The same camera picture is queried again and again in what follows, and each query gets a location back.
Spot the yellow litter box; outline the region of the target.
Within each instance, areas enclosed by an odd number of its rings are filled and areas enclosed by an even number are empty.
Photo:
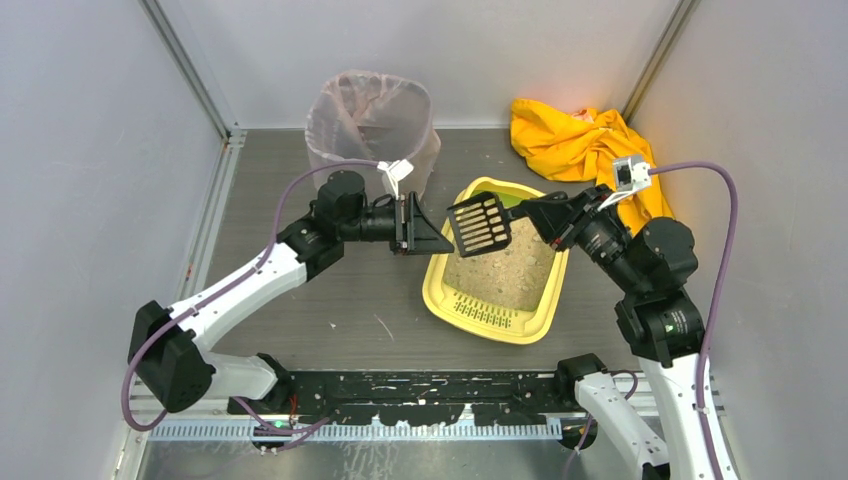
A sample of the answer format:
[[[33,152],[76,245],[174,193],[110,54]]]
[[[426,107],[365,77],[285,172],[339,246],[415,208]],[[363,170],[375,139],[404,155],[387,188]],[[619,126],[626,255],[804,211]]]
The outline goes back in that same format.
[[[439,319],[489,340],[528,345],[550,330],[569,253],[545,244],[528,219],[511,224],[499,252],[430,258],[422,285],[425,306]]]

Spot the black litter scoop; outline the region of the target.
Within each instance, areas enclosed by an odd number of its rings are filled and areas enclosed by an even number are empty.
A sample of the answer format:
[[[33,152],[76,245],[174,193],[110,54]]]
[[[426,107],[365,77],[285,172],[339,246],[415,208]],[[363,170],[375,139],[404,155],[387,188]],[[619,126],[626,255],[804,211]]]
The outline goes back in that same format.
[[[462,258],[506,249],[512,242],[511,224],[527,216],[523,207],[506,208],[500,197],[489,191],[452,205],[447,214]]]

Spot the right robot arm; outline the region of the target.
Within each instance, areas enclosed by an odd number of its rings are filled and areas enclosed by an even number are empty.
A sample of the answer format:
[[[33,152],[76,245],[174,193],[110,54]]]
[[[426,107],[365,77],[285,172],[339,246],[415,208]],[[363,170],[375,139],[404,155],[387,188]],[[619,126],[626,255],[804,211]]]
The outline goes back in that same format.
[[[698,267],[694,237],[669,217],[632,234],[607,186],[569,197],[556,192],[507,209],[528,219],[557,251],[584,251],[618,286],[617,325],[648,380],[663,435],[612,392],[613,378],[594,354],[562,360],[561,390],[606,432],[635,479],[736,479],[708,375],[708,324],[685,290]]]

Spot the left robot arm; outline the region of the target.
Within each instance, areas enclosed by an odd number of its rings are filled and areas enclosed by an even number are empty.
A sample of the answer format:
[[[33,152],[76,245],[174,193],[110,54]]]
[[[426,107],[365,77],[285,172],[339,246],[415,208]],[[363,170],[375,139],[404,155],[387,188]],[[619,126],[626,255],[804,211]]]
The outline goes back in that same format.
[[[411,171],[408,162],[378,163],[389,191],[374,201],[367,198],[359,165],[348,162],[331,172],[308,212],[284,228],[275,226],[256,258],[169,307],[150,301],[137,311],[130,375],[165,412],[182,412],[205,397],[241,398],[256,411],[285,407],[294,386],[278,361],[268,354],[221,355],[213,348],[260,307],[339,261],[346,244],[384,242],[398,255],[453,252],[451,241],[421,210],[417,194],[397,190]]]

